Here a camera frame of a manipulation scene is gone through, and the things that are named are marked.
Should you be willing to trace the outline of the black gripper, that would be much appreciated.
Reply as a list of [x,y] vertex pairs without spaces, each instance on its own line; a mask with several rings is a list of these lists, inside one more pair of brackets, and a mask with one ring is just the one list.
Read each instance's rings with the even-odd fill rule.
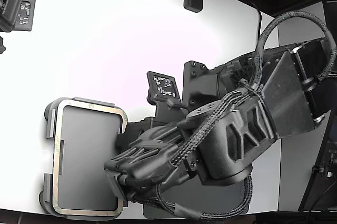
[[115,146],[122,153],[129,148],[130,143],[148,129],[182,120],[186,115],[187,106],[185,105],[171,107],[165,102],[156,102],[155,116],[146,117],[138,122],[128,122],[125,132],[117,136]]

